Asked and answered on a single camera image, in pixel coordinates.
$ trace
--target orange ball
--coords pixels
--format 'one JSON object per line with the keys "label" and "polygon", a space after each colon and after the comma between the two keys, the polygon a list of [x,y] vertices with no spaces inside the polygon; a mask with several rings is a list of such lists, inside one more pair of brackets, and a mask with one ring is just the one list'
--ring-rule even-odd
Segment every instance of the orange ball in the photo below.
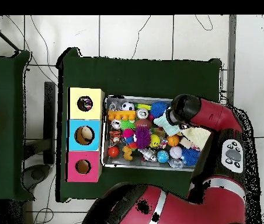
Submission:
{"label": "orange ball", "polygon": [[178,135],[168,136],[167,137],[167,143],[171,147],[174,147],[174,146],[178,145],[179,141],[180,141],[180,139],[179,139]]}
{"label": "orange ball", "polygon": [[112,146],[108,149],[108,155],[112,158],[116,157],[120,153],[117,146]]}

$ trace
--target colorful box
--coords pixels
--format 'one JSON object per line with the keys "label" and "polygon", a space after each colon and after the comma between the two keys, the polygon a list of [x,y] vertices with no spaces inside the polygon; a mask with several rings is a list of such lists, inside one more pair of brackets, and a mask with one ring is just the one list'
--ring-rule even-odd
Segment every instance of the colorful box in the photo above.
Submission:
{"label": "colorful box", "polygon": [[104,92],[100,89],[70,87],[70,119],[101,120],[103,113]]}
{"label": "colorful box", "polygon": [[[87,161],[89,169],[80,173],[79,162]],[[68,152],[66,182],[98,182],[102,172],[99,151],[72,151]]]}
{"label": "colorful box", "polygon": [[98,151],[102,135],[101,120],[70,120],[69,151]]}

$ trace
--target round hole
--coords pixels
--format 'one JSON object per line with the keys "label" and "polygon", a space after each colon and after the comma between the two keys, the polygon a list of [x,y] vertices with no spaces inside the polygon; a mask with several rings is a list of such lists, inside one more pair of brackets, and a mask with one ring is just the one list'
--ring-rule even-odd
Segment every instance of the round hole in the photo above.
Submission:
{"label": "round hole", "polygon": [[87,174],[91,169],[91,164],[88,160],[79,160],[75,168],[78,173]]}
{"label": "round hole", "polygon": [[92,99],[88,96],[81,96],[77,101],[77,106],[81,111],[89,111],[92,108]]}
{"label": "round hole", "polygon": [[81,145],[89,145],[95,138],[93,129],[89,126],[80,126],[75,131],[75,140]]}

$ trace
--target yellow ball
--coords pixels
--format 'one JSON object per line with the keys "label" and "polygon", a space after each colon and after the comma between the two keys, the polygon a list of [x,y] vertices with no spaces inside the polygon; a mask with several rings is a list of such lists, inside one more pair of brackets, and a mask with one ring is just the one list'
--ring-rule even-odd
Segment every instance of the yellow ball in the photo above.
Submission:
{"label": "yellow ball", "polygon": [[180,139],[179,139],[179,136],[177,135],[167,137],[167,143],[171,147],[178,145],[179,141]]}
{"label": "yellow ball", "polygon": [[160,144],[160,138],[159,138],[159,136],[157,136],[155,134],[152,134],[151,135],[150,147],[151,148],[154,148],[154,147],[159,146],[159,144]]}

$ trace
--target dark green tablecloth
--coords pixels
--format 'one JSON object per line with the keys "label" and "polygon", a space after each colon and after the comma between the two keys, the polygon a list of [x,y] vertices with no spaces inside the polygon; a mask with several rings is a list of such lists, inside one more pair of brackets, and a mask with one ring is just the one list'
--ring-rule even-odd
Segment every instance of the dark green tablecloth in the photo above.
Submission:
{"label": "dark green tablecloth", "polygon": [[32,200],[22,187],[23,72],[28,51],[0,57],[0,199]]}
{"label": "dark green tablecloth", "polygon": [[149,61],[82,58],[76,48],[58,59],[57,199],[100,198],[113,185],[128,181],[153,184],[184,197],[191,172],[104,167],[98,183],[64,181],[67,87],[100,88],[106,95],[173,99],[187,93],[218,101],[221,61]]}

